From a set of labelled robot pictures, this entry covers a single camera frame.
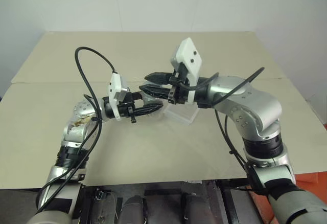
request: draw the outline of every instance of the tabletop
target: tabletop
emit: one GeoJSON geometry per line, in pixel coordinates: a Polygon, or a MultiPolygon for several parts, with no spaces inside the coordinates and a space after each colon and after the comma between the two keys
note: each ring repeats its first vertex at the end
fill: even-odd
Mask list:
{"type": "MultiPolygon", "coordinates": [[[[188,36],[202,56],[202,76],[219,71],[246,77],[258,66],[265,66],[253,86],[276,96],[282,104],[282,136],[294,172],[327,170],[327,133],[254,33],[51,32],[35,47],[0,103],[0,187],[38,188],[44,184],[73,107],[87,93],[75,70],[76,47],[84,45],[102,52],[136,91],[146,74],[172,70],[169,58],[179,41],[188,36]]],[[[110,71],[88,53],[81,58],[97,96],[107,96],[110,71]]],[[[233,123],[228,129],[237,150],[244,155],[242,139],[233,123]]],[[[129,119],[110,120],[104,123],[98,145],[90,155],[84,183],[245,177],[228,151],[212,109],[201,109],[189,126],[162,113],[139,117],[136,124],[129,119]]]]}

